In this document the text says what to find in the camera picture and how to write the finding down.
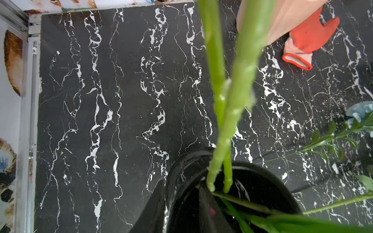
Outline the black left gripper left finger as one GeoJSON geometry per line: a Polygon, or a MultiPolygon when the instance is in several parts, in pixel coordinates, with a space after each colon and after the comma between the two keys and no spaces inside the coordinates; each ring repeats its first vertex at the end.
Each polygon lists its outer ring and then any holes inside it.
{"type": "Polygon", "coordinates": [[[165,209],[165,182],[161,180],[130,233],[162,233],[165,209]]]}

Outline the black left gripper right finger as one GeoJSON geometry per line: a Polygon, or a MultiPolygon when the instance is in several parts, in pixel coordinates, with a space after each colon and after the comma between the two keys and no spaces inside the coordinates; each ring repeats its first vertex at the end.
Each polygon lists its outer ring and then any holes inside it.
{"type": "Polygon", "coordinates": [[[218,203],[206,184],[199,190],[199,227],[201,233],[233,233],[218,203]]]}

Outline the light blue rose spray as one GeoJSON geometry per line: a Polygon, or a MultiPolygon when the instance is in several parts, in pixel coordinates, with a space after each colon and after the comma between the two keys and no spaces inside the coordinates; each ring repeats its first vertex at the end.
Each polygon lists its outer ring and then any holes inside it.
{"type": "Polygon", "coordinates": [[[291,146],[296,148],[287,151],[282,157],[257,162],[257,165],[264,166],[266,163],[276,160],[284,160],[287,156],[292,155],[312,155],[317,154],[321,156],[326,164],[329,163],[330,157],[337,156],[341,161],[345,158],[344,145],[349,145],[351,150],[358,150],[359,142],[352,138],[353,134],[366,132],[366,134],[373,135],[373,102],[365,101],[351,106],[346,115],[349,117],[347,121],[339,121],[341,124],[340,132],[336,132],[336,122],[330,121],[328,123],[328,130],[321,134],[318,129],[315,129],[310,139],[306,139],[303,130],[297,133],[297,137],[291,146]]]}

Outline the blue and yellow rose spray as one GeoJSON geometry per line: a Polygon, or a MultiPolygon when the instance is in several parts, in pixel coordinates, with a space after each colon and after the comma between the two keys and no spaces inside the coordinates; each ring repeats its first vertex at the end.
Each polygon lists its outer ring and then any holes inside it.
{"type": "Polygon", "coordinates": [[[224,173],[223,192],[233,184],[231,143],[245,109],[255,104],[253,84],[257,65],[267,42],[274,1],[245,1],[241,8],[241,28],[236,37],[236,56],[230,77],[226,77],[223,37],[220,25],[220,3],[198,1],[202,20],[207,64],[214,94],[214,112],[218,122],[218,138],[208,166],[206,186],[215,192],[215,180],[224,173]]]}

